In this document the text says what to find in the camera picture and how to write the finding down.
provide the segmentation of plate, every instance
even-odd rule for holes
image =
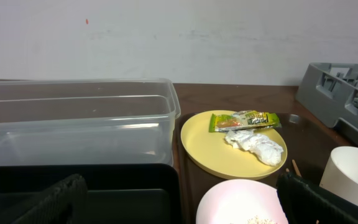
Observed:
[[[224,179],[262,179],[279,170],[287,159],[287,146],[281,135],[274,129],[263,129],[256,133],[267,135],[284,152],[277,166],[260,162],[257,156],[248,151],[234,149],[224,140],[225,133],[208,132],[212,114],[233,114],[234,111],[207,111],[191,117],[182,127],[181,141],[190,158],[210,174]]]
[[[276,189],[254,180],[227,180],[201,199],[196,224],[247,223],[255,216],[288,224]]]

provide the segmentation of snack wrapper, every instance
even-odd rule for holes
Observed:
[[[280,119],[275,113],[247,110],[236,112],[232,115],[212,114],[209,123],[209,132],[277,127],[281,127],[281,124]]]

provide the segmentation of chopstick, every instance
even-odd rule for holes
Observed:
[[[298,166],[296,165],[296,162],[294,159],[292,160],[292,165],[293,165],[293,168],[295,169],[295,173],[301,177],[302,176],[301,172],[299,172]]]

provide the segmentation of white cup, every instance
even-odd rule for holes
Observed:
[[[358,206],[358,148],[335,148],[329,157],[320,187]]]

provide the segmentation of gray plastic crate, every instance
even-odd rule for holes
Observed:
[[[296,99],[358,145],[358,64],[309,64]]]

